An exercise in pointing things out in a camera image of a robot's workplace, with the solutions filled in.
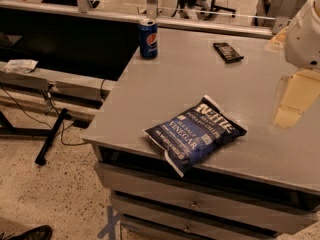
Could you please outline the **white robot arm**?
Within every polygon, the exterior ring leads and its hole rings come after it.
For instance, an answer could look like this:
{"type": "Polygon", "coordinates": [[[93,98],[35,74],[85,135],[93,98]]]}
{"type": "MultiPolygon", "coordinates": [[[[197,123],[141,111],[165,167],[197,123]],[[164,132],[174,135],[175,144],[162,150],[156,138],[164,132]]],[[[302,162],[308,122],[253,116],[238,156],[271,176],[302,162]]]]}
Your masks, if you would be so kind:
{"type": "Polygon", "coordinates": [[[284,50],[288,63],[320,69],[320,0],[307,0],[291,20],[284,50]]]}

